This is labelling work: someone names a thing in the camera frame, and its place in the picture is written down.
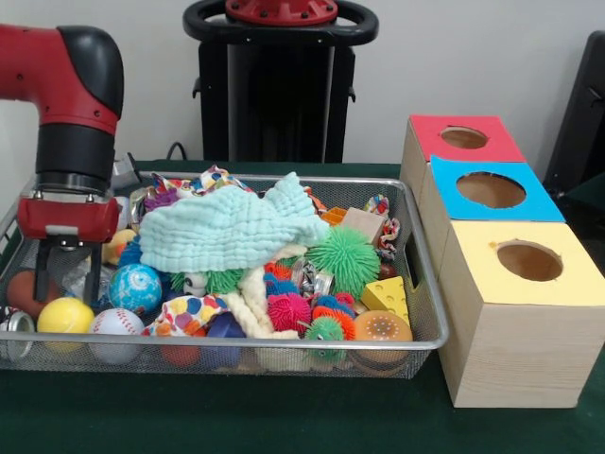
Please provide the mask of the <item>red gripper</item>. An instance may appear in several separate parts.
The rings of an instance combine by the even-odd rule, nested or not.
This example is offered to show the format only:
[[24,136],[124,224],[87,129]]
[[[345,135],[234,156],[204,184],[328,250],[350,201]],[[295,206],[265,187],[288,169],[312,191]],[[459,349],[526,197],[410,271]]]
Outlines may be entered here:
[[[75,236],[82,242],[109,242],[117,229],[120,208],[116,200],[96,201],[52,201],[21,197],[17,204],[17,221],[25,237],[48,239],[51,236]],[[34,300],[44,303],[49,288],[47,270],[50,245],[40,243],[38,247]],[[98,300],[102,246],[91,246],[90,269],[84,285],[84,302]]]

